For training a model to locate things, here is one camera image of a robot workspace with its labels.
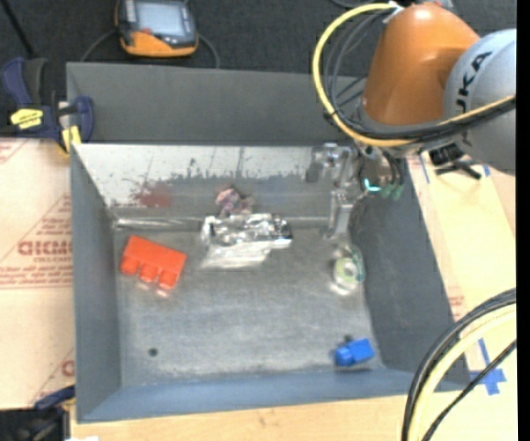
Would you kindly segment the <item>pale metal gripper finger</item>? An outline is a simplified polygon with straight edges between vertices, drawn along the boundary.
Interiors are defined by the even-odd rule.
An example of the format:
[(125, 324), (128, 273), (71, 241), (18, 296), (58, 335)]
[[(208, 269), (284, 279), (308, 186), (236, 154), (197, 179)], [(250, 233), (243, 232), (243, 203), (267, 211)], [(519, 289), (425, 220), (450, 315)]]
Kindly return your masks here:
[(307, 182), (316, 183), (322, 179), (334, 184), (343, 184), (348, 177), (352, 150), (337, 143), (324, 143), (311, 153), (307, 169)]
[(322, 237), (334, 240), (348, 234), (351, 213), (355, 201), (343, 190), (334, 190), (331, 194), (329, 217), (323, 229)]

